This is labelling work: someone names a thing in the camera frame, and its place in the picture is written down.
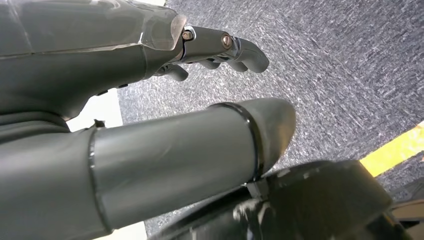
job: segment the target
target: prosthetic hand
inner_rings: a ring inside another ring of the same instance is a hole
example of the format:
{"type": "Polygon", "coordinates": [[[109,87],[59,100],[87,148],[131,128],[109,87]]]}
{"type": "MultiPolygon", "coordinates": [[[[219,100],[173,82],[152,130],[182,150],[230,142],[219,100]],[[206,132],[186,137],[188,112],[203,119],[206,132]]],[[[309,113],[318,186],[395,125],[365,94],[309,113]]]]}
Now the prosthetic hand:
{"type": "Polygon", "coordinates": [[[174,11],[125,0],[0,2],[1,239],[89,240],[255,181],[287,148],[274,98],[69,132],[94,95],[180,65],[263,72],[264,53],[174,11]]]}

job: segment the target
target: yellow stripe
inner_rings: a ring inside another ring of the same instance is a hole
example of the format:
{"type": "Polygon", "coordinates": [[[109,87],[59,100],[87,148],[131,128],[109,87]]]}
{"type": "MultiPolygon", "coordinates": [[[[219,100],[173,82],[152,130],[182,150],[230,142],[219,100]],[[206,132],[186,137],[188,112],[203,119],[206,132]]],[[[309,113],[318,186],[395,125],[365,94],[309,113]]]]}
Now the yellow stripe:
{"type": "Polygon", "coordinates": [[[424,121],[360,160],[375,177],[424,151],[424,121]]]}

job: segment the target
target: metal screw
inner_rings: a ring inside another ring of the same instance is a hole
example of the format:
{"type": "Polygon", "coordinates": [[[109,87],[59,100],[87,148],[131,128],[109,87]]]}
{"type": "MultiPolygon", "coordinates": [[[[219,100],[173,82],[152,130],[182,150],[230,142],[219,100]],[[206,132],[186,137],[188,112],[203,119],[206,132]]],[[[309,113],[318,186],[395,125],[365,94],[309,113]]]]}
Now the metal screw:
{"type": "Polygon", "coordinates": [[[188,41],[193,39],[193,33],[191,31],[184,31],[182,33],[182,39],[188,41]]]}
{"type": "Polygon", "coordinates": [[[233,44],[233,40],[231,40],[231,37],[228,35],[228,33],[224,33],[224,35],[222,35],[221,42],[225,49],[231,48],[231,45],[233,44]]]}

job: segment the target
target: black rubber ring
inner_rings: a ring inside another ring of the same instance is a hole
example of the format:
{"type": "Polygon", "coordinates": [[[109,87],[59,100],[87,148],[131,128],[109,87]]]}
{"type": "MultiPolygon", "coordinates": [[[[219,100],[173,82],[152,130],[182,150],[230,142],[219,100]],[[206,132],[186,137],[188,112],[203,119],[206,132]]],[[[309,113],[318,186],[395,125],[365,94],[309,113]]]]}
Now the black rubber ring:
{"type": "Polygon", "coordinates": [[[95,128],[90,136],[90,142],[89,142],[89,148],[88,148],[88,171],[89,171],[88,174],[91,180],[91,187],[94,193],[94,199],[95,199],[94,204],[97,210],[97,214],[100,218],[101,223],[106,229],[106,232],[108,234],[111,234],[114,231],[114,229],[111,227],[108,217],[106,216],[106,209],[102,201],[101,193],[99,192],[99,189],[98,189],[98,183],[97,183],[95,172],[94,172],[94,168],[96,167],[96,163],[95,163],[96,154],[94,152],[94,149],[95,149],[97,132],[98,132],[98,129],[95,128]]]}
{"type": "Polygon", "coordinates": [[[233,102],[220,102],[211,105],[211,107],[224,107],[229,108],[234,111],[236,111],[238,114],[240,114],[245,122],[247,127],[250,130],[250,133],[252,135],[253,140],[253,147],[255,151],[255,165],[256,169],[253,173],[253,177],[251,181],[258,180],[263,174],[264,174],[264,146],[262,144],[262,138],[261,138],[261,132],[259,130],[258,124],[256,123],[255,119],[251,115],[251,113],[246,110],[246,108],[242,107],[241,105],[233,102]]]}

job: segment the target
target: gray carpet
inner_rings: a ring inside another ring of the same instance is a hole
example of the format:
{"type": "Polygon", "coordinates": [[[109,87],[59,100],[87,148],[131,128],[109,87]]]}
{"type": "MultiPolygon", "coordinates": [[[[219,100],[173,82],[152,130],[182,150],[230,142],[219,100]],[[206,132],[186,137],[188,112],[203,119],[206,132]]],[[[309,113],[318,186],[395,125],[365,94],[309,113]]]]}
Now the gray carpet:
{"type": "MultiPolygon", "coordinates": [[[[194,64],[185,82],[152,78],[120,89],[125,124],[222,101],[290,100],[297,130],[277,168],[357,160],[424,120],[424,1],[169,0],[188,24],[226,30],[267,54],[262,74],[194,64]]],[[[386,189],[424,176],[419,160],[377,179],[386,189]]],[[[178,214],[146,221],[147,233],[178,214]]]]}

